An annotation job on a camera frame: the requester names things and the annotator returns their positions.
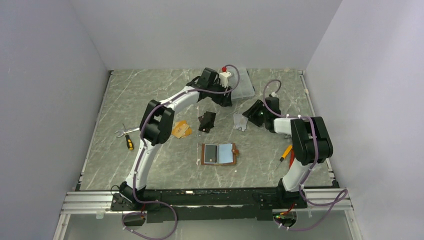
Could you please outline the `brown leather card holder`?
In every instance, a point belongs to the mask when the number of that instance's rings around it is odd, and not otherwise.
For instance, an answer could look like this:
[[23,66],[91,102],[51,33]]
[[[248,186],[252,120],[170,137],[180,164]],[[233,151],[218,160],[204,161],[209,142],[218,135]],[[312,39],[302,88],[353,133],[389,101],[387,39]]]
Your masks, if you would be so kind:
[[237,163],[237,157],[239,155],[239,150],[236,147],[235,143],[223,143],[223,144],[209,144],[217,145],[217,163],[207,164],[204,162],[204,151],[205,145],[208,143],[203,143],[201,146],[201,155],[200,163],[205,166],[230,166]]

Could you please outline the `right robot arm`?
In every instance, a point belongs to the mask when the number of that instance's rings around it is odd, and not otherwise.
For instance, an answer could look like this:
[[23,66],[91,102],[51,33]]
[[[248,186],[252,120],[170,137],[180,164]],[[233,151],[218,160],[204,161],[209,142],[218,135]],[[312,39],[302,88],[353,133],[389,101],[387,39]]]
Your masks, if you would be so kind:
[[277,97],[257,100],[242,115],[252,124],[271,133],[289,135],[294,160],[287,174],[280,179],[275,194],[276,203],[289,207],[304,196],[302,186],[315,165],[323,163],[334,152],[324,119],[321,116],[282,116]]

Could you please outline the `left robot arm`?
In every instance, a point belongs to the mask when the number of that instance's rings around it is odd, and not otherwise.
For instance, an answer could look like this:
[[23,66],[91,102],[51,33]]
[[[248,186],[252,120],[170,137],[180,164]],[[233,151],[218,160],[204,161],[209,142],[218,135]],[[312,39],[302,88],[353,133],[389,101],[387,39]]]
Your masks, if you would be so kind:
[[144,191],[154,158],[160,147],[169,139],[175,114],[199,101],[210,98],[222,107],[232,106],[232,91],[236,86],[223,83],[222,73],[206,67],[201,75],[188,82],[176,94],[164,100],[151,100],[140,122],[140,143],[133,166],[119,186],[124,204],[131,210],[144,203]]

